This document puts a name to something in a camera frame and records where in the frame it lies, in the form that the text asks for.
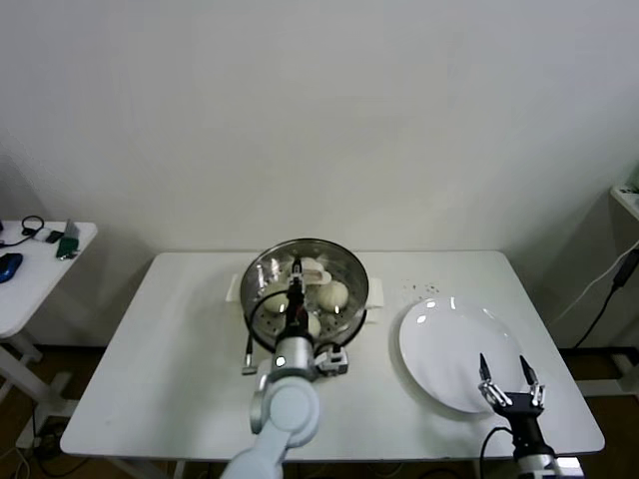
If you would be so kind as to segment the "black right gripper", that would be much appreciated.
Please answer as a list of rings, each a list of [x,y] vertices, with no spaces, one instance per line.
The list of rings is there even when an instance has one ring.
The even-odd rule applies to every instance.
[[[537,419],[543,412],[545,386],[523,355],[519,356],[519,360],[529,393],[503,392],[493,382],[482,353],[479,354],[478,389],[493,411],[507,420],[515,449],[544,449],[545,441]]]

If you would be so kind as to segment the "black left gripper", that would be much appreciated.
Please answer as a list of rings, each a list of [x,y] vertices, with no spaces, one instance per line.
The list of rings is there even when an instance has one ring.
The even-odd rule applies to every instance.
[[[290,286],[287,292],[289,305],[286,310],[286,327],[307,329],[309,317],[305,308],[304,267],[300,257],[296,257],[292,264]]]

